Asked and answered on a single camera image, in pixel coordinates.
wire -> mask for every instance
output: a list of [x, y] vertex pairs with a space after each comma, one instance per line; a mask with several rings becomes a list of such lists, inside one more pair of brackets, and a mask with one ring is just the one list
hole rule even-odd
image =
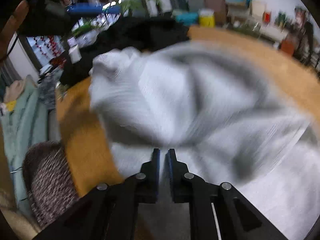
[[18, 37], [19, 37], [19, 36], [17, 35], [17, 37], [16, 37], [16, 39], [14, 40], [14, 42], [13, 42], [13, 44], [12, 44], [9, 52], [0, 59], [0, 62], [2, 62], [2, 61], [4, 61], [5, 59], [7, 59], [7, 57], [9, 56], [9, 54], [11, 53], [11, 51], [13, 50], [13, 47], [16, 45], [17, 40], [18, 40]]

person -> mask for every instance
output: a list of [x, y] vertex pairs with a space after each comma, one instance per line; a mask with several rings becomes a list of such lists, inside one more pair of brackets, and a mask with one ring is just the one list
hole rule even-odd
[[20, 2], [0, 33], [0, 61], [6, 59], [9, 43], [29, 12], [26, 0]]

silver bolt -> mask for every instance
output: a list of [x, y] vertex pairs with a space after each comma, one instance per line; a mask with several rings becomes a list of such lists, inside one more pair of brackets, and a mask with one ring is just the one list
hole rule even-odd
[[98, 190], [106, 190], [108, 188], [108, 185], [105, 183], [100, 183], [97, 185]]
[[193, 179], [194, 175], [192, 173], [190, 173], [190, 172], [187, 172], [187, 173], [184, 174], [184, 177], [186, 179]]
[[145, 177], [146, 177], [146, 175], [145, 175], [144, 173], [141, 173], [141, 172], [140, 172], [140, 173], [137, 173], [137, 174], [136, 174], [136, 178], [137, 178], [137, 179], [144, 179]]
[[222, 183], [222, 187], [223, 187], [225, 190], [229, 190], [229, 189], [231, 189], [231, 184], [228, 183], [228, 182], [224, 182], [224, 183]]

